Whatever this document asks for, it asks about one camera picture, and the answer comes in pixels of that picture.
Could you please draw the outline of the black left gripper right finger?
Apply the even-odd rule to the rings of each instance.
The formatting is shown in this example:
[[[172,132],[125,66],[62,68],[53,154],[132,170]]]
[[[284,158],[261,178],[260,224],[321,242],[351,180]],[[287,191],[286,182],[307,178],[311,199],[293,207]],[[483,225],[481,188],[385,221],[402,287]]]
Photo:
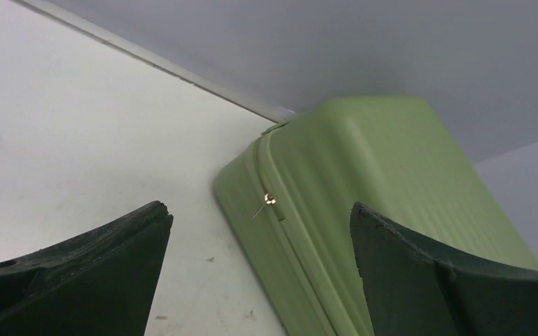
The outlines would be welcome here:
[[[538,271],[461,251],[357,202],[350,235],[376,335],[538,335]]]

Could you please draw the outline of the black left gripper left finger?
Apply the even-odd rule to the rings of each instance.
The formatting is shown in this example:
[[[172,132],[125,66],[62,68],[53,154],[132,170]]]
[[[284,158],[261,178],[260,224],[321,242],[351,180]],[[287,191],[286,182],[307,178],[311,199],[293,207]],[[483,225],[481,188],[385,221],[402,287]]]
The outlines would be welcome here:
[[[172,222],[154,201],[0,262],[0,335],[143,335]]]

